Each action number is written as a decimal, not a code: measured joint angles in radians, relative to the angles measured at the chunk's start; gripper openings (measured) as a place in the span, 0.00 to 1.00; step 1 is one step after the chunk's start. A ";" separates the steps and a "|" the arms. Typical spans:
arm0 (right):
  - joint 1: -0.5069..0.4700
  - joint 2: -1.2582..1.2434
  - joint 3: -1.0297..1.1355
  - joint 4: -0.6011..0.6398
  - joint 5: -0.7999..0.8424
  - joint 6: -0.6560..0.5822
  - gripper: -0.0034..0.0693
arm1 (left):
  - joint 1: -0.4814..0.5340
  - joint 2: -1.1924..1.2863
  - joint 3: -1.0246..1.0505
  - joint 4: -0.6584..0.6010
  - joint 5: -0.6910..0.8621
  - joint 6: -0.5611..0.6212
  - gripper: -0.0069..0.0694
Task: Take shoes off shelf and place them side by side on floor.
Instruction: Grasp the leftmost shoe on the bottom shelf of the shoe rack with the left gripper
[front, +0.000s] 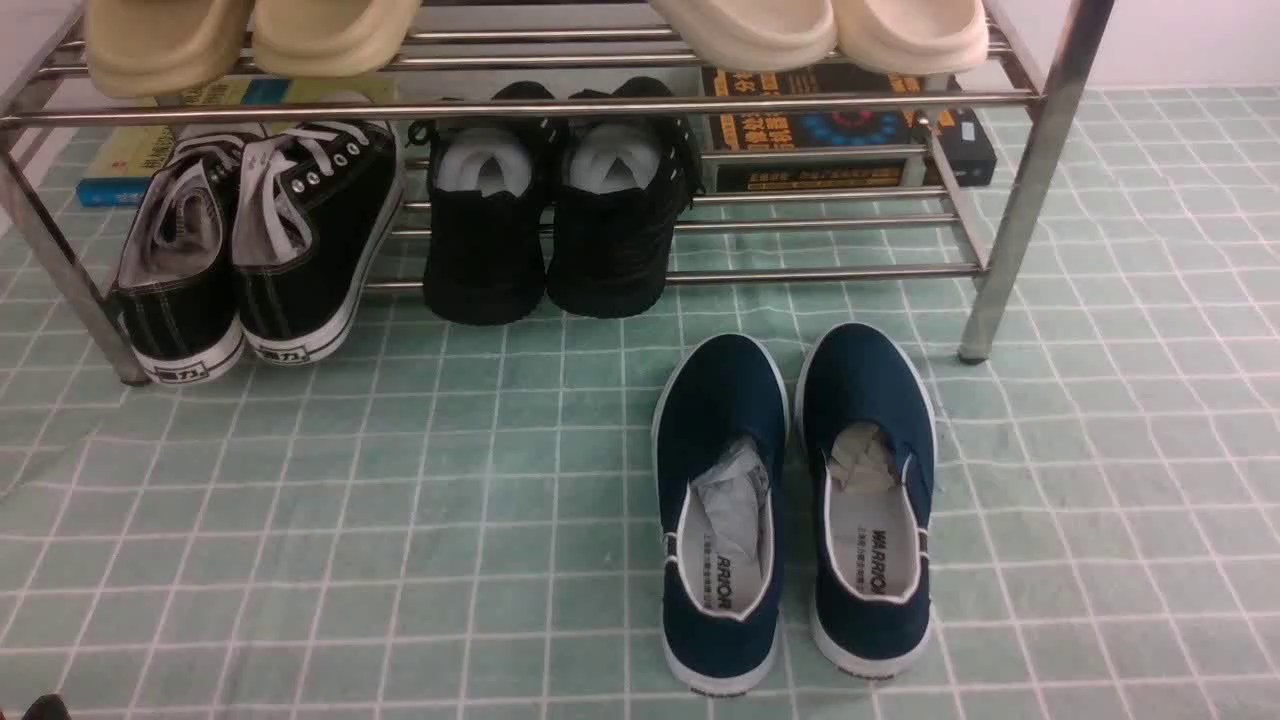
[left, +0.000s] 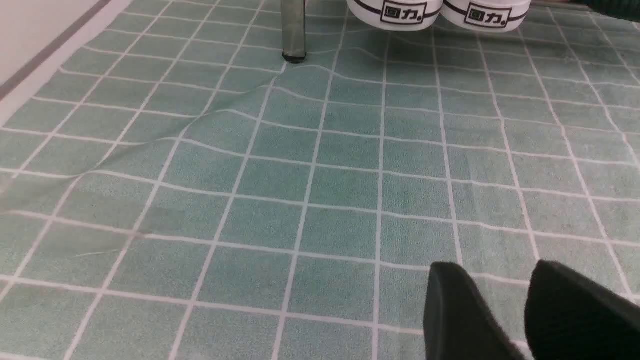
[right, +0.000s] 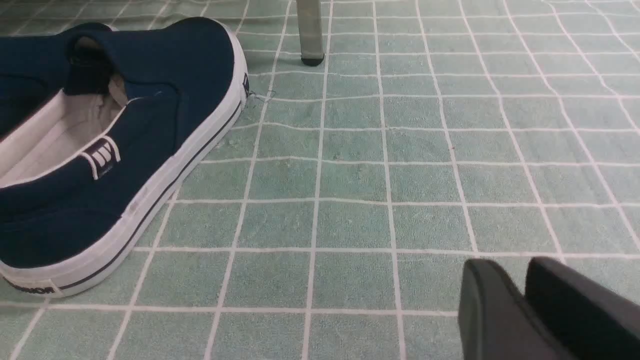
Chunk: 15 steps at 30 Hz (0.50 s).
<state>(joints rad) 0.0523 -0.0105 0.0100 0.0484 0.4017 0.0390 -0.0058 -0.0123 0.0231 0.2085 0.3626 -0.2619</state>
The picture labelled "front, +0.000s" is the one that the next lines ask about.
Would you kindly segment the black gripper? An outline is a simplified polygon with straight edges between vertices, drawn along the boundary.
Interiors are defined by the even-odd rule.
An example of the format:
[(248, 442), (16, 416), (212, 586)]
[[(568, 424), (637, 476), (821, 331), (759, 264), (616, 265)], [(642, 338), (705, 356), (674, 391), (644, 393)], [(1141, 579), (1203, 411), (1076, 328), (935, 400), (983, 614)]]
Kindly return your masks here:
[(23, 712), (22, 720), (70, 720), (70, 712), (59, 694), (42, 694)]

